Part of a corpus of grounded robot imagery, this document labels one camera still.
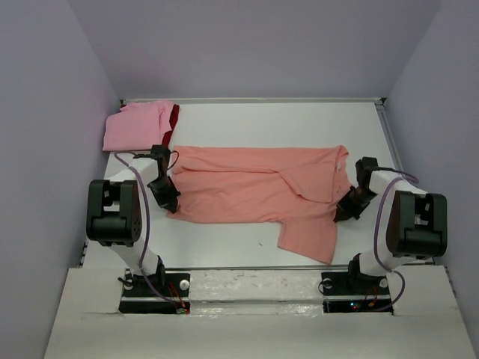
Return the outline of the salmon orange t-shirt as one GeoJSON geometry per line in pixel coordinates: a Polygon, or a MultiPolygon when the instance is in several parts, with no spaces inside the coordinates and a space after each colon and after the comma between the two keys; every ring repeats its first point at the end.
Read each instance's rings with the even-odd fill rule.
{"type": "Polygon", "coordinates": [[[276,222],[278,247],[330,264],[336,205],[350,190],[346,147],[177,146],[179,208],[168,217],[196,224],[276,222]]]}

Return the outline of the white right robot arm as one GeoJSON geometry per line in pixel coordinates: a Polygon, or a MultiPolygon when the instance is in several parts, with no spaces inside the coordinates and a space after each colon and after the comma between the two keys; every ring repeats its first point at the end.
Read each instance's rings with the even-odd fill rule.
{"type": "Polygon", "coordinates": [[[356,179],[357,185],[338,202],[334,221],[358,220],[371,201],[378,198],[373,247],[350,260],[344,277],[333,281],[333,288],[366,294],[378,288],[397,267],[445,254],[448,202],[443,194],[417,188],[414,176],[381,167],[373,157],[356,162],[356,179]]]}

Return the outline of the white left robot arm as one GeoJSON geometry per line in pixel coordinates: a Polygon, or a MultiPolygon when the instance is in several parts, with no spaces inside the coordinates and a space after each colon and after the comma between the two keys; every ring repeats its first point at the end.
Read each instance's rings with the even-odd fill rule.
{"type": "Polygon", "coordinates": [[[170,170],[171,151],[154,145],[149,153],[134,153],[132,161],[118,159],[125,168],[108,179],[96,179],[88,187],[86,234],[88,239],[116,253],[148,295],[165,288],[165,266],[149,249],[151,230],[147,193],[160,209],[174,214],[180,192],[170,170]]]}

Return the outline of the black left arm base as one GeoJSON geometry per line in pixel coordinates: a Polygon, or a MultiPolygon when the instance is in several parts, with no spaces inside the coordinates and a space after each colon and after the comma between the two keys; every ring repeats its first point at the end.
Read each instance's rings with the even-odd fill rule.
{"type": "Polygon", "coordinates": [[[162,285],[154,276],[149,277],[151,286],[144,277],[133,275],[129,270],[123,277],[117,278],[121,283],[119,311],[123,314],[161,314],[187,315],[190,313],[189,290],[190,273],[166,272],[162,285]]]}

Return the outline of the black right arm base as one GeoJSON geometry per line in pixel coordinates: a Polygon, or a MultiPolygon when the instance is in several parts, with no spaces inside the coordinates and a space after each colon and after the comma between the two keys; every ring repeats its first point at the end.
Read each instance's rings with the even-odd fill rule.
{"type": "Polygon", "coordinates": [[[347,271],[325,271],[321,273],[317,287],[323,296],[323,312],[326,314],[393,312],[385,277],[356,280],[347,271]]]}

